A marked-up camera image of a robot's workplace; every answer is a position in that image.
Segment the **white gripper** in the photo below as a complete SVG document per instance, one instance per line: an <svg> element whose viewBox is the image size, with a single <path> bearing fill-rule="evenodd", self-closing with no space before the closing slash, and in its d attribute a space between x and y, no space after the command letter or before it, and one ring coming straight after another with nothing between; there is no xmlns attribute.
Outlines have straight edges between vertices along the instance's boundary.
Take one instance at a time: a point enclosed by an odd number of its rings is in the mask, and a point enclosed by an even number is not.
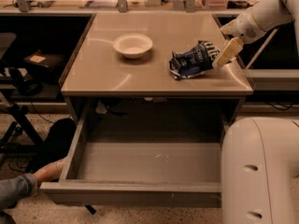
<svg viewBox="0 0 299 224"><path fill-rule="evenodd" d="M266 34L266 31L256 22L251 8L223 25L221 31L225 35L232 35L234 38L217 55L212 63L214 68L223 67L243 49L244 44L251 44Z"/></svg>

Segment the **person's gloved hand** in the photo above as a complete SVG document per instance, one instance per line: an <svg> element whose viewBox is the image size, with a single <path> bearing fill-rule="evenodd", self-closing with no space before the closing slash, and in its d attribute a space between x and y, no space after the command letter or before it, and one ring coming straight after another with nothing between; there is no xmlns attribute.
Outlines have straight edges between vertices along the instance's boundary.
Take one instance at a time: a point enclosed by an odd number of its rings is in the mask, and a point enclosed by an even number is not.
<svg viewBox="0 0 299 224"><path fill-rule="evenodd" d="M52 180L58 179L62 173L65 163L65 159L60 159L37 170L34 173L34 177L37 180L37 185L40 186L43 182L50 182Z"/></svg>

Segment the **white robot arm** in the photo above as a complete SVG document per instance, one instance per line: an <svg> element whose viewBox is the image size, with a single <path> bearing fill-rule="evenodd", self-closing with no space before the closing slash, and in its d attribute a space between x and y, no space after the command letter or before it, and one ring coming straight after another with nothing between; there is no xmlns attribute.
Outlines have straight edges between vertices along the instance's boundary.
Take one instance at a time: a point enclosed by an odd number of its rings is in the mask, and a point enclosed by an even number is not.
<svg viewBox="0 0 299 224"><path fill-rule="evenodd" d="M233 38L216 58L228 63L243 46L292 21L299 0L262 0L221 27ZM246 118L231 125L221 149L222 224L298 224L292 179L299 174L296 119Z"/></svg>

